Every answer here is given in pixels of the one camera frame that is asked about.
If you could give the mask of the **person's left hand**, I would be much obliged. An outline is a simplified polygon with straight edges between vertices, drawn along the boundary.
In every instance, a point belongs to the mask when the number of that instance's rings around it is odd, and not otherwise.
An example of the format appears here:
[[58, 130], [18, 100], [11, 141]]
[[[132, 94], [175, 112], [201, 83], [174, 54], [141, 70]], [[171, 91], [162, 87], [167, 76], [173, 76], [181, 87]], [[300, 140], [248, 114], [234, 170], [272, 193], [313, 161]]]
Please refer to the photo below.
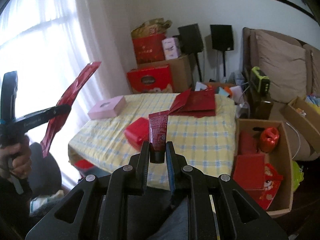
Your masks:
[[24, 136], [20, 143], [1, 147], [1, 178], [10, 179], [14, 174], [20, 179], [25, 179], [31, 172], [31, 149], [29, 137]]

